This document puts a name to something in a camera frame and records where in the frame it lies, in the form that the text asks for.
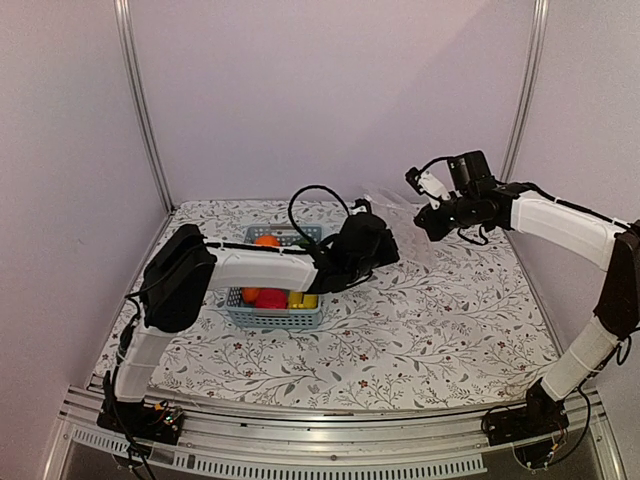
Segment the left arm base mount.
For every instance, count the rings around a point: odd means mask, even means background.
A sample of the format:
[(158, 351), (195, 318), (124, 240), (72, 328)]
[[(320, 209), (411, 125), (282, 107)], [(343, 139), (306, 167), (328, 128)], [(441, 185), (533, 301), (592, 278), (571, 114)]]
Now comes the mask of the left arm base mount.
[(184, 424), (181, 407), (170, 406), (166, 400), (154, 405), (144, 400), (124, 402), (116, 399), (114, 373), (108, 371), (102, 381), (104, 400), (97, 426), (121, 433), (126, 438), (142, 439), (167, 445), (177, 445)]

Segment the blue plastic basket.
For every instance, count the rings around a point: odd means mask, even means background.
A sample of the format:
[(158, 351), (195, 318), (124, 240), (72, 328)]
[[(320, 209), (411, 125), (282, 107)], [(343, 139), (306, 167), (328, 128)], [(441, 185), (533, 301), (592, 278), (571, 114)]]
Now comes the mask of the blue plastic basket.
[[(293, 227), (256, 224), (246, 229), (244, 242), (267, 246), (302, 246), (308, 241)], [(315, 329), (321, 322), (318, 295), (283, 288), (230, 288), (224, 309), (240, 328), (302, 330)]]

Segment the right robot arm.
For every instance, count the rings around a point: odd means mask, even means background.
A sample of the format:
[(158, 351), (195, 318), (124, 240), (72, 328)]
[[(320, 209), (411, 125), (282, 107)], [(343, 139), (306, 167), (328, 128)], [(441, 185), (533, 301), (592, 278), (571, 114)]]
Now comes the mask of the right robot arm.
[(562, 356), (532, 385), (530, 404), (517, 427), (537, 436), (564, 400), (601, 371), (618, 346), (639, 327), (639, 226), (604, 220), (545, 195), (532, 183), (488, 182), (448, 190), (432, 175), (411, 181), (427, 199), (415, 218), (431, 241), (454, 230), (480, 226), (532, 237), (572, 255), (600, 273), (602, 284), (589, 319)]

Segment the clear zip top bag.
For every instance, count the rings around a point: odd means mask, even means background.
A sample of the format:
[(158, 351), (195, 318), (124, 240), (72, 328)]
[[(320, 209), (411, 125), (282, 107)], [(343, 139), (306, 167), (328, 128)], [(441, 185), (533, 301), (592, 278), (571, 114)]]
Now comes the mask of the clear zip top bag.
[(410, 204), (392, 190), (371, 183), (365, 183), (362, 189), (373, 213), (391, 229), (400, 258), (432, 271), (436, 267), (434, 248), (426, 232), (414, 224), (418, 205)]

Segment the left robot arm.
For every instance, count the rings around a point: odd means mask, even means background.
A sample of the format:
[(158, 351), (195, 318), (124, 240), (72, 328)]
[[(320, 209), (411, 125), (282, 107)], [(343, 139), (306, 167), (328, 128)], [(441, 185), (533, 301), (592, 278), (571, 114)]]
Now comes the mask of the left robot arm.
[(210, 241), (195, 224), (181, 226), (143, 272), (139, 291), (127, 296), (134, 314), (120, 335), (106, 392), (111, 419), (128, 434), (148, 426), (142, 402), (170, 341), (197, 320), (208, 291), (266, 287), (309, 294), (339, 293), (399, 260), (391, 230), (379, 217), (359, 212), (320, 242), (274, 247)]

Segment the red toy apple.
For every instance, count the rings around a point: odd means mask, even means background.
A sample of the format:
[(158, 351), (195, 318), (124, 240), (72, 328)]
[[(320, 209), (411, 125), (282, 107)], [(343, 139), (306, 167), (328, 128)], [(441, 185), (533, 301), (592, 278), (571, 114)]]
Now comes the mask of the red toy apple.
[(258, 309), (286, 310), (288, 294), (280, 289), (263, 288), (254, 306)]

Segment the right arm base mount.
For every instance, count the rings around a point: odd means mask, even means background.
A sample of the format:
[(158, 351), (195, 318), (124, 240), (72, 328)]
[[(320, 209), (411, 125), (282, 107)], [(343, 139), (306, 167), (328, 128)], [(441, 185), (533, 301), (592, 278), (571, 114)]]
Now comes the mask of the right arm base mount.
[(525, 395), (525, 405), (488, 410), (481, 430), (491, 446), (560, 432), (569, 427), (563, 400), (554, 400), (536, 381)]

